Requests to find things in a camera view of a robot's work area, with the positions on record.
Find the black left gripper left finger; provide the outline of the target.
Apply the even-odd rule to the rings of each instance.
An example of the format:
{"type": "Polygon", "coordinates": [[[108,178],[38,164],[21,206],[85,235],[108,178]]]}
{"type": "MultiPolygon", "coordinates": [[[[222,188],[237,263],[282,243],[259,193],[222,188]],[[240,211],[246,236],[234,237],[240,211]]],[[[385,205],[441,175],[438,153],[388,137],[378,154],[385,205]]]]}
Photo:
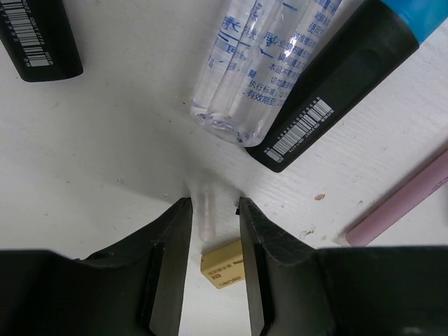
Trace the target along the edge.
{"type": "Polygon", "coordinates": [[[2,335],[177,335],[190,199],[86,259],[1,252],[2,335]]]}

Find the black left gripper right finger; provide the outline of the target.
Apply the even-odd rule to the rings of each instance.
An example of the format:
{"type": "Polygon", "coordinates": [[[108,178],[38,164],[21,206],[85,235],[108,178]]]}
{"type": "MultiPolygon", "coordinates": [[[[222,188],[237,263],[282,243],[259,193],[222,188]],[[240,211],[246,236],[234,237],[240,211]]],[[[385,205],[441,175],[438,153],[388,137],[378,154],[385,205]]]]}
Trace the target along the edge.
{"type": "Polygon", "coordinates": [[[253,335],[446,335],[447,248],[315,249],[239,201],[253,335]]]}

